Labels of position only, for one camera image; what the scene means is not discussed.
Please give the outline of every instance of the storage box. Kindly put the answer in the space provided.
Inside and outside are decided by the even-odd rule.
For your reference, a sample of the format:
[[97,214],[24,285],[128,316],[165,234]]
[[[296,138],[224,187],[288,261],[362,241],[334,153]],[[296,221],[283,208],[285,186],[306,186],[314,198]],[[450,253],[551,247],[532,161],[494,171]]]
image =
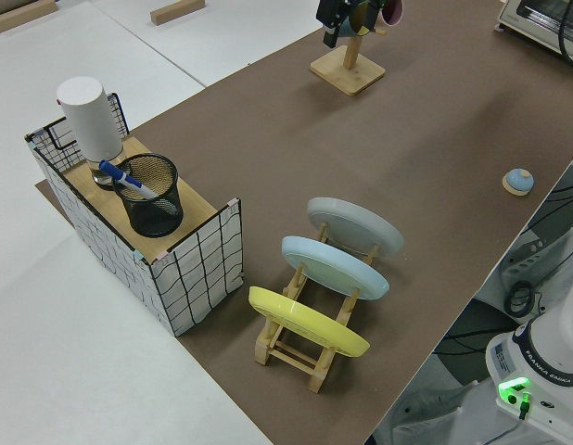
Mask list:
[[[147,151],[129,135],[118,97],[108,99],[128,156]],[[239,199],[215,210],[182,181],[184,222],[171,235],[144,238],[129,228],[115,193],[92,184],[65,118],[25,139],[84,243],[170,333],[179,336],[202,321],[243,284]]]

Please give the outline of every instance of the light blue plate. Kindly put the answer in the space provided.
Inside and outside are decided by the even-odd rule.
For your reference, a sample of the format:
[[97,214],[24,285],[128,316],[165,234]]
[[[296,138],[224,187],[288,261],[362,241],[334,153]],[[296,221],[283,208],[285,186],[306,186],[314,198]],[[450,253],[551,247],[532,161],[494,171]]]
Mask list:
[[359,299],[380,299],[389,291],[388,281],[371,266],[352,255],[300,236],[283,238],[283,256],[295,269],[303,265],[303,274],[336,292],[350,296],[361,290]]
[[334,197],[315,197],[307,204],[307,215],[316,228],[327,223],[330,243],[367,255],[375,244],[376,256],[392,255],[404,245],[401,233],[389,222],[356,204]]

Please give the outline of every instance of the wooden shelf top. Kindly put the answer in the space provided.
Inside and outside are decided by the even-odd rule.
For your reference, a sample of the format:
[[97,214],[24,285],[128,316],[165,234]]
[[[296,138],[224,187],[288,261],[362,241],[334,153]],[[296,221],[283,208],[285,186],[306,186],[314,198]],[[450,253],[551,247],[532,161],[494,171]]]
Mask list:
[[[124,140],[123,149],[127,157],[149,152],[148,148],[133,136]],[[64,176],[131,246],[144,255],[149,264],[152,264],[161,252],[174,246],[217,212],[211,204],[180,178],[177,187],[184,209],[184,220],[173,233],[159,238],[148,238],[134,231],[121,199],[115,192],[104,190],[93,182],[86,162],[68,169],[64,172]]]

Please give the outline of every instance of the brown tabletop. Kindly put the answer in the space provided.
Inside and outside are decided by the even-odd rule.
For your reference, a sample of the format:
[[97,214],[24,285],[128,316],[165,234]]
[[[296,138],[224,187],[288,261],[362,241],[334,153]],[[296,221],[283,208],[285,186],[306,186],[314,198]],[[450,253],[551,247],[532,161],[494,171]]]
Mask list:
[[[133,131],[213,206],[243,201],[246,285],[179,340],[274,443],[362,444],[572,160],[573,69],[495,32],[501,6],[406,2],[389,35],[364,38],[386,76],[357,96],[309,71],[328,51],[317,32]],[[527,197],[502,187],[516,167],[535,177]],[[312,197],[364,206],[406,239],[375,263],[389,293],[349,323],[371,348],[338,356],[319,394],[254,362],[263,319],[247,301],[251,285],[287,284],[281,240],[314,236]],[[301,301],[335,315],[341,299],[310,284]]]

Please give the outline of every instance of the toaster oven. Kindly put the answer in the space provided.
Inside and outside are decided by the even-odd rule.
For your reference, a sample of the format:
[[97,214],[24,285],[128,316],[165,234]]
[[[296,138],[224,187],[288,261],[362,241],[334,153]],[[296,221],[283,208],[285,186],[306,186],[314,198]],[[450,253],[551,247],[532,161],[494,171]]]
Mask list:
[[[499,21],[560,53],[558,32],[567,4],[567,0],[506,0]],[[573,59],[573,5],[567,16],[563,36],[565,49]]]

